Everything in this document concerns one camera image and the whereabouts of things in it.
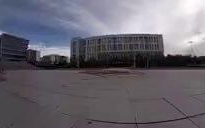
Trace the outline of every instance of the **distant building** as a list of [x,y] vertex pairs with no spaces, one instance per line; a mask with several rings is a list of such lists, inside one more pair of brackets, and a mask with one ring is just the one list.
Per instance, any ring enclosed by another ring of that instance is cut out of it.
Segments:
[[56,54],[51,54],[51,55],[46,55],[41,58],[41,61],[49,63],[49,64],[58,64],[60,62],[60,55]]
[[0,59],[12,61],[26,61],[29,40],[2,34],[0,39]]
[[80,60],[91,58],[121,58],[163,55],[163,37],[159,34],[120,34],[73,38],[71,40],[71,60],[79,65]]
[[40,51],[28,49],[27,50],[27,61],[30,63],[36,63],[40,61]]

